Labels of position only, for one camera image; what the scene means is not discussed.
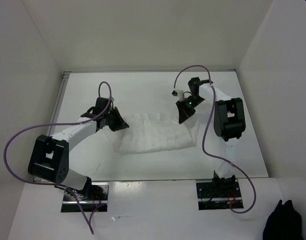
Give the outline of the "white pleated skirt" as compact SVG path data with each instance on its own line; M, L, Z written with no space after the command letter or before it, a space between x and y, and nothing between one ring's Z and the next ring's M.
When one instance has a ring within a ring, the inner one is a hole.
M184 123L168 113L125 117L128 128L104 131L114 150L122 155L146 154L194 147L200 122L194 116Z

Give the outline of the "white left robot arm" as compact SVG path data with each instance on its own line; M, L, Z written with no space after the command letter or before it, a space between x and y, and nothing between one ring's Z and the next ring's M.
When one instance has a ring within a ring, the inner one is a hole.
M51 136L40 135L36 139L28 173L68 188L68 194L76 194L81 200L98 194L99 187L92 185L90 177L69 168L69 153L80 142L105 126L113 132L129 128L112 101L98 97L95 106L80 116L79 124Z

